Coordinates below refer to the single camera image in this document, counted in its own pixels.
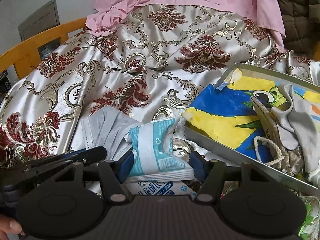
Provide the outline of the person's hand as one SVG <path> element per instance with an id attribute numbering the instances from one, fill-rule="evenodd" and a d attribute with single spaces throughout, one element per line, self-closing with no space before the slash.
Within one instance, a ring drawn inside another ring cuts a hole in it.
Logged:
<path id="1" fill-rule="evenodd" d="M 25 233 L 22 230 L 22 227 L 19 222 L 13 218 L 8 218 L 1 215 L 0 218 L 1 226 L 1 239 L 8 239 L 7 234 L 20 234 L 25 236 Z"/>

